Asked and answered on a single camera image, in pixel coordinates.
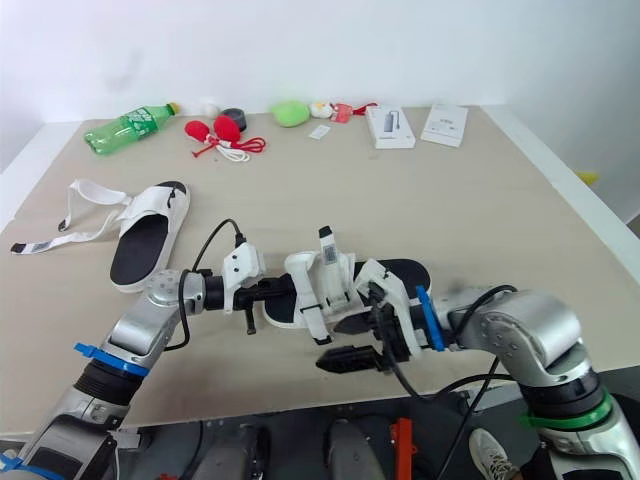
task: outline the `blue clip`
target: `blue clip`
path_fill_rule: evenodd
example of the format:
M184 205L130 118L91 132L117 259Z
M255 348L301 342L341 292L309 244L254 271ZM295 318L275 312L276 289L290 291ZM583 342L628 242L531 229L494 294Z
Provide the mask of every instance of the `blue clip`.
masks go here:
M122 370L123 372L132 373L133 375L138 375L139 377L146 377L147 375L149 375L148 368L141 367L140 365L134 365L133 363L125 362L121 358L114 357L113 355L110 355L104 350L100 350L98 347L94 347L93 345L76 343L73 349L79 351L82 355L84 355L87 358L95 358L96 360L99 360L102 363L106 363L110 367L117 368L118 370Z
M41 476L42 478L46 478L47 480L65 480L62 475L58 475L57 473L50 472L49 470L45 470L40 467L32 467L31 465L24 465L24 460L21 458L9 458L6 455L0 453L0 461L4 464L0 469L0 473L6 473L11 470L22 470L23 472L31 472L36 475Z
M433 312L431 298L422 285L418 285L416 287L416 291L418 292L418 298L420 299L420 303L422 304L422 311L424 312L427 329L429 330L429 335L431 336L431 341L433 342L433 345L431 346L438 352L444 352L444 342L442 341L442 335L440 333L440 324L436 320L436 315Z

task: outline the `red object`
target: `red object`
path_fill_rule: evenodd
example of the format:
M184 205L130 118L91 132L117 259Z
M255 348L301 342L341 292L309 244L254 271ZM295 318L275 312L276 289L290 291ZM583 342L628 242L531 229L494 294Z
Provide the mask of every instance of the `red object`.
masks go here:
M213 121L213 131L220 140L237 142L240 140L240 128L233 118L226 115L218 115Z
M184 126L184 131L194 140L200 143L207 143L207 137L211 135L211 130L200 120L192 120Z
M337 123L347 123L353 113L353 107L346 103L336 103L333 105L333 115L331 121Z
M361 106L360 108L354 108L354 115L364 115L364 112L367 111L367 107L377 107L378 104L376 102L367 103L366 105Z
M218 118L220 117L225 117L231 120L231 117L226 117L225 115L218 116ZM240 140L240 129L238 128L238 126L235 124L233 120L231 120L231 122L233 123L234 127L238 131L238 140ZM200 143L209 144L202 150L199 150L197 152L191 152L193 156L196 158L200 154L206 152L207 150L211 150L217 145L220 145L224 148L236 148L238 150L244 150L245 152L253 152L253 153L260 153L267 146L267 141L262 137L250 138L246 142L238 142L238 140L226 140L222 137L216 138L213 135L211 135L211 130L209 130L209 127L205 123L201 122L200 120L192 120L190 122L187 122L187 124L184 126L184 131L187 135L189 135L194 140Z
M398 418L391 425L391 438L396 447L396 480L411 480L412 456L418 452L413 445L413 422L409 418Z

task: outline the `green soft toy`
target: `green soft toy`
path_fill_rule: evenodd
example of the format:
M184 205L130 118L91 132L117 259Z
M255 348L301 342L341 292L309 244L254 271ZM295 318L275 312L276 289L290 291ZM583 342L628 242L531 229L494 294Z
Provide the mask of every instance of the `green soft toy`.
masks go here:
M291 100L271 107L271 113L281 127L295 127L309 120L309 107L306 103Z

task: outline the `white slipper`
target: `white slipper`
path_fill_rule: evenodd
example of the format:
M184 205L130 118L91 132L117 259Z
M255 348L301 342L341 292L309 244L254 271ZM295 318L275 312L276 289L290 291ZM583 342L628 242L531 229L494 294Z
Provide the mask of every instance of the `white slipper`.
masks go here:
M189 210L189 190L180 182L163 182L136 197L110 190L90 180L75 180L69 186L69 212L58 225L71 226L94 205L123 205L107 216L97 232L75 232L38 243L16 243L11 251L25 255L40 253L70 242L96 240L120 226L120 241L111 264L111 282L125 293L139 292L149 277L166 268L173 244Z

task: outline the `sneaker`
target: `sneaker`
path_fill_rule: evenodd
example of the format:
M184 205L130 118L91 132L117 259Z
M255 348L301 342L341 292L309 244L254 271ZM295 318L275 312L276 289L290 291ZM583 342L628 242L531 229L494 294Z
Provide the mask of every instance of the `sneaker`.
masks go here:
M509 461L502 445L482 428L471 432L469 452L486 480L508 480L518 473L518 468Z

